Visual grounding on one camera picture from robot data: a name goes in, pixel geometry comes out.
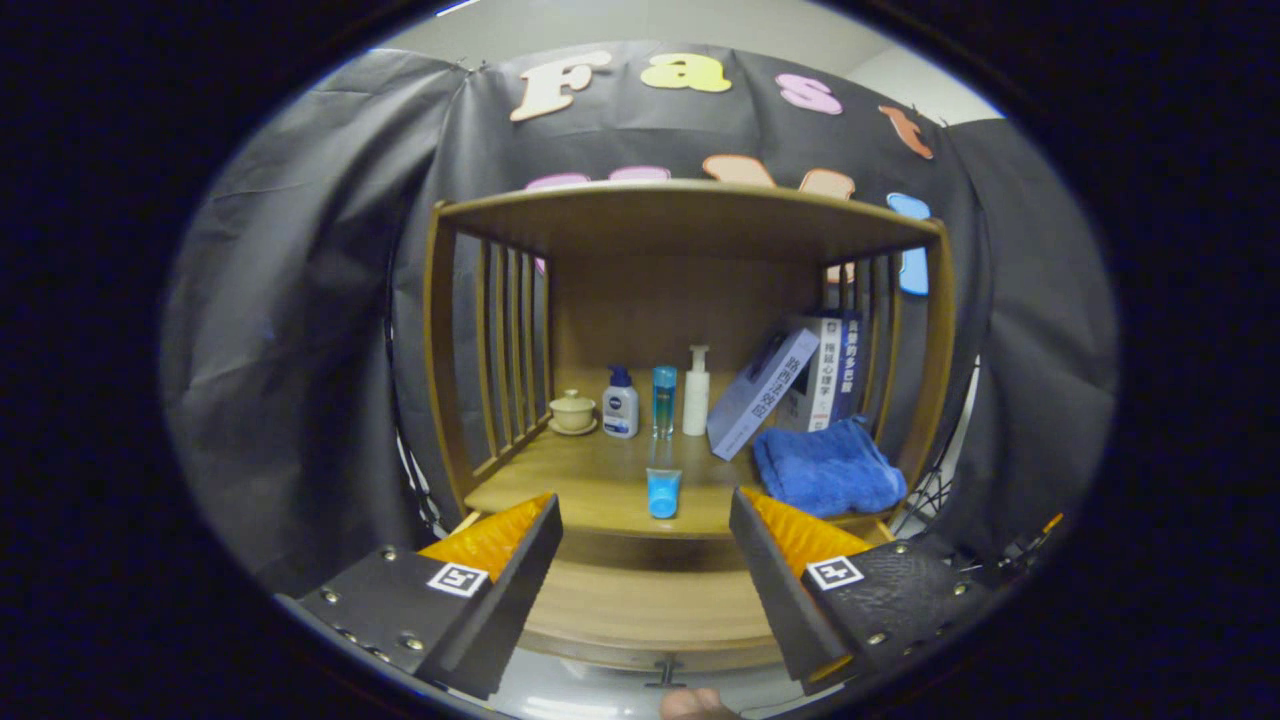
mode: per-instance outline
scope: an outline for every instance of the wooden shelf board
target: wooden shelf board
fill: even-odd
[[[467,506],[499,512],[544,492],[559,493],[566,530],[621,536],[708,538],[730,537],[728,509],[733,488],[759,488],[750,448],[732,462],[710,454],[707,437],[676,430],[667,445],[672,466],[682,470],[676,516],[649,514],[645,468],[653,464],[655,441],[620,439],[596,429],[586,436],[544,432],[466,497]]]
[[[873,546],[892,536],[863,519]],[[521,646],[616,666],[652,667],[662,653],[704,667],[781,660],[750,573],[637,570],[557,557],[529,614]]]
[[[931,223],[854,200],[701,179],[609,181],[445,205],[442,223],[544,258],[836,263],[922,247]]]

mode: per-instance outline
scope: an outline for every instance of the blue towel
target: blue towel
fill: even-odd
[[[751,450],[769,495],[818,518],[879,512],[906,495],[902,473],[852,420],[812,433],[769,428]]]

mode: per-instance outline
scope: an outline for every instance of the white pump bottle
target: white pump bottle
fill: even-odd
[[[707,405],[709,402],[712,379],[707,373],[705,345],[690,345],[694,352],[694,366],[685,373],[685,414],[680,430],[686,436],[707,434]]]

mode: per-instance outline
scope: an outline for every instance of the blue tube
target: blue tube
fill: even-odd
[[[645,468],[649,475],[649,514],[666,520],[680,505],[680,470]]]

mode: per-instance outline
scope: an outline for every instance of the blue glass bottle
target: blue glass bottle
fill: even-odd
[[[653,437],[667,439],[676,430],[676,369],[653,369]]]

